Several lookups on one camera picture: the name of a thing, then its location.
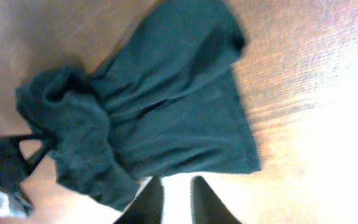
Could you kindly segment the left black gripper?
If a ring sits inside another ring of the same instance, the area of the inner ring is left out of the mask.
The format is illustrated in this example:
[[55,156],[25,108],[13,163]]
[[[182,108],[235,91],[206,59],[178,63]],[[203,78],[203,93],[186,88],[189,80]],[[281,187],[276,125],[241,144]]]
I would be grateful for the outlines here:
[[20,150],[20,142],[26,140],[54,141],[55,138],[45,134],[20,134],[0,137],[0,188],[9,193],[17,192],[20,183],[36,170],[44,157],[51,150],[42,146],[28,159]]

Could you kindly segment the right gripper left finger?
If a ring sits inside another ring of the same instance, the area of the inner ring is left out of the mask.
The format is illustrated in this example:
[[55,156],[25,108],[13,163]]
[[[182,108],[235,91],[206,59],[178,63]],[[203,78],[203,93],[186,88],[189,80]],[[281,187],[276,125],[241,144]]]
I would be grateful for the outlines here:
[[163,203],[161,179],[152,177],[114,224],[161,224]]

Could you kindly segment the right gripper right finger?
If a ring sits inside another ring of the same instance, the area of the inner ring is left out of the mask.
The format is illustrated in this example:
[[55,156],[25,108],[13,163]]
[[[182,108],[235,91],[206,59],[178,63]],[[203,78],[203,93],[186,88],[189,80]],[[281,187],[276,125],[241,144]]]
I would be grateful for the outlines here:
[[191,179],[192,224],[241,224],[202,176]]

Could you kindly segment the black Nike t-shirt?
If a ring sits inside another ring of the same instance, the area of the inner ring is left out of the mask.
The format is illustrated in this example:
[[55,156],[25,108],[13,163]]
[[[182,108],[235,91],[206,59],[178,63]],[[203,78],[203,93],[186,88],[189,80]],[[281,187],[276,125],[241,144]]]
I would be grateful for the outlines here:
[[88,75],[44,71],[16,106],[50,147],[57,183],[115,210],[140,179],[261,169],[232,64],[246,38],[223,1],[165,1]]

